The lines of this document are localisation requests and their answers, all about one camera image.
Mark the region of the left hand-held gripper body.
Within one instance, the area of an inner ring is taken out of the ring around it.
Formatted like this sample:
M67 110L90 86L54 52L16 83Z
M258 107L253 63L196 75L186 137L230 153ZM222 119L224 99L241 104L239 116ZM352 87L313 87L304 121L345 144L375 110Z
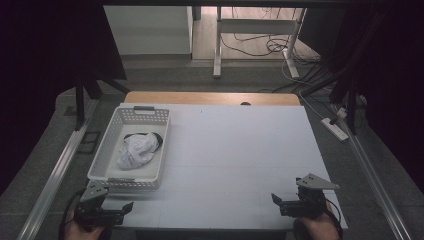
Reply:
M112 227L121 225L126 215L126 207L109 210L102 207L109 191L98 181L92 181L87 185L76 204L74 220L86 231L95 227Z

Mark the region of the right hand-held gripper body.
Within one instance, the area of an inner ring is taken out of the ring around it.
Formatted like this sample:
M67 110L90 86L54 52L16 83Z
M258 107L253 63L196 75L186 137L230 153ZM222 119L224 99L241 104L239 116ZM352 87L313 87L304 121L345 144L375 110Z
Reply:
M337 190L338 184L309 173L296 179L297 200L279 199L280 214L293 218L308 217L316 219L324 213L331 215L327 208L324 190Z

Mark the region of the white plastic basket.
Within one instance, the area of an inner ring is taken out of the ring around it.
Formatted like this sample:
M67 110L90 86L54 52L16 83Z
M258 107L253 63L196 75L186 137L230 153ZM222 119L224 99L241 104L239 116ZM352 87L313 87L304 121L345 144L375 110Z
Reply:
M159 188L167 151L170 111L153 106L117 107L99 144L87 177L115 189L156 190ZM123 170L118 159L124 138L131 134L157 133L163 140L153 159L144 166Z

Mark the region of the white garment with black trim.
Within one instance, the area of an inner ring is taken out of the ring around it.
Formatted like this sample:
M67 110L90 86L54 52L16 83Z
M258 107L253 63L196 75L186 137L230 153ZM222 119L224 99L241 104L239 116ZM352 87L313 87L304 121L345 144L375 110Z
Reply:
M127 134L119 150L117 165L122 170L141 168L153 160L162 144L163 138L155 132Z

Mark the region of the person's left hand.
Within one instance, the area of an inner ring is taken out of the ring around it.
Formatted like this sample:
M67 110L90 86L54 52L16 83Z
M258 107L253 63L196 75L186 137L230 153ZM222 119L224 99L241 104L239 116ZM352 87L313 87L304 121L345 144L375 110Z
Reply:
M91 232L86 232L75 221L71 221L64 232L64 240L98 240L104 227L96 227Z

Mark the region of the person's right hand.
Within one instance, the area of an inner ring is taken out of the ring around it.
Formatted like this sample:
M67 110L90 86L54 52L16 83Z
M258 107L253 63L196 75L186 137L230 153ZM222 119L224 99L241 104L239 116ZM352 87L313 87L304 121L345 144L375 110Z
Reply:
M316 219L298 218L296 224L296 240L340 240L334 222L326 213Z

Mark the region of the white power strip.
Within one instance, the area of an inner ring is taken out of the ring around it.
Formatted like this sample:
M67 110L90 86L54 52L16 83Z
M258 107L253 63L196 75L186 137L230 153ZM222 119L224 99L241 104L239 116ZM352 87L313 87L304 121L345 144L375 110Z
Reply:
M321 120L321 123L339 141L343 142L348 139L348 135L332 119L324 118Z

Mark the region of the black metal stand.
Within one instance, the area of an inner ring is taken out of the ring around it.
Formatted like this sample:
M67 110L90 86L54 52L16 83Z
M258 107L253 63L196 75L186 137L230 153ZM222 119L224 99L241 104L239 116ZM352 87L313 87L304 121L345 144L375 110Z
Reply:
M98 84L98 80L105 82L109 86L124 94L128 94L130 92L130 89L128 89L127 87L121 85L116 80L105 76L99 75L95 79L82 79L77 77L75 79L75 99L77 116L75 125L76 131L79 131L83 127L85 122L84 92L87 92L89 98L92 100L99 100L103 95L103 92Z
M340 103L345 96L347 100L347 126L352 134L356 134L355 129L355 110L356 110L356 83L353 79L353 68L344 67L327 79L307 88L305 91L298 93L299 97L307 97L324 87L336 83L335 87L331 90L329 100L331 103Z

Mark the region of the wooden table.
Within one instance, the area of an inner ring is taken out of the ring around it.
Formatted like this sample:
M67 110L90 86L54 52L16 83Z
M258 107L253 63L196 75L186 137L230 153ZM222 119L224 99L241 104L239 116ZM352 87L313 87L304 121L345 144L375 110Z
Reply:
M198 104L198 105L241 105L253 106L300 106L294 94L281 93L221 93L221 92L151 92L132 91L125 103L153 104Z

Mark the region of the dark curtain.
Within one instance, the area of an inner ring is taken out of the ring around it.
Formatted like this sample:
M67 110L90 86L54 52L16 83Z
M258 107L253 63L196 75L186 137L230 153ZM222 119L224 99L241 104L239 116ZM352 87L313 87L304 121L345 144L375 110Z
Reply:
M103 0L0 0L0 195L60 93L78 81L125 78Z
M424 0L386 0L388 12L361 56L357 93L368 124L424 193ZM299 39L340 70L376 6L307 10Z

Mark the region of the white cabinet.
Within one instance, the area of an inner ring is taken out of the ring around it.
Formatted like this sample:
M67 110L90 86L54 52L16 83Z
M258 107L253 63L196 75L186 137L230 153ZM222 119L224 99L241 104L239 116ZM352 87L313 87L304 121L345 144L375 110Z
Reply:
M121 55L190 55L191 7L105 6Z

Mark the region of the aluminium rail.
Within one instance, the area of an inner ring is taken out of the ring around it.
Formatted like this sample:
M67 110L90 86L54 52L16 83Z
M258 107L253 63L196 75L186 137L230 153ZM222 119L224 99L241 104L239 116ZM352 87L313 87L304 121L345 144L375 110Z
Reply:
M337 115L337 118L338 124L349 137L349 144L351 145L353 153L362 171L364 172L370 188L373 191L375 198L380 208L382 209L395 238L397 240L413 240L412 234L406 226L406 223L400 215L400 212L397 209L394 201L382 184L382 181L374 169L370 158L363 148L359 138L349 129L346 123L347 118L342 118L339 115Z
M34 207L32 208L25 224L23 225L17 240L34 240L44 218L54 200L62 180L69 168L69 165L81 143L92 115L98 105L98 100L89 100L85 110L86 118L82 122L79 130L74 130L64 147L59 159L56 162L43 190L41 191Z

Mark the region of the white desk frame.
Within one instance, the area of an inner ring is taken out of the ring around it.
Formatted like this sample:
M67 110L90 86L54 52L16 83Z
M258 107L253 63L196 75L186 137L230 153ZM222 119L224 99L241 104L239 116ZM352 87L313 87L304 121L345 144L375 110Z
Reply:
M283 48L283 56L291 77L299 78L298 70L293 62L293 51L298 34L302 26L306 8L301 8L296 19L293 20L259 20L259 19L234 19L223 18L222 8L217 7L216 44L213 63L213 77L221 77L221 37L222 34L278 34L287 35L288 46Z

